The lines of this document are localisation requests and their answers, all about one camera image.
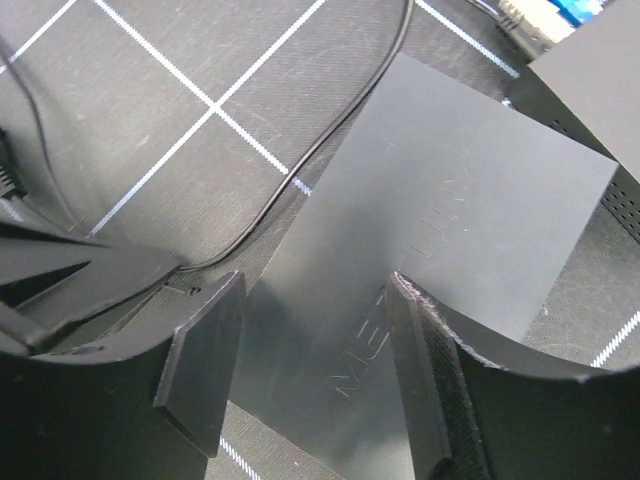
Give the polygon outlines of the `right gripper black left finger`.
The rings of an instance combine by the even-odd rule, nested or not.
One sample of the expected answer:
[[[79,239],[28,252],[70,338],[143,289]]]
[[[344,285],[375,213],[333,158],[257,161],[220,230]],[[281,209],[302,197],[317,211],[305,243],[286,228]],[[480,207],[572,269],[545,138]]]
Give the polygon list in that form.
[[[67,354],[1,356],[5,479],[201,479],[219,448],[246,282]]]

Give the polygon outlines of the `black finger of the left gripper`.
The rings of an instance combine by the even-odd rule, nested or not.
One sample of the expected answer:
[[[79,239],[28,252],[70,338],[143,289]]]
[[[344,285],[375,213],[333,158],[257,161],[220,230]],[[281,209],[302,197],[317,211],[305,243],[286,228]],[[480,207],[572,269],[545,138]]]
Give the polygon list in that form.
[[[1,221],[1,351],[47,352],[81,325],[166,281],[170,253]]]

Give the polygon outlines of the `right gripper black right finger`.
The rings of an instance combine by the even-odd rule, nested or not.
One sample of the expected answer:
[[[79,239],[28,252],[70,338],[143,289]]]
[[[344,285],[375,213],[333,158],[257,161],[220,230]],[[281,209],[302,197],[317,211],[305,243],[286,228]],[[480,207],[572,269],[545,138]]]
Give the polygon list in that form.
[[[635,479],[639,370],[511,340],[400,273],[387,320],[419,479]]]

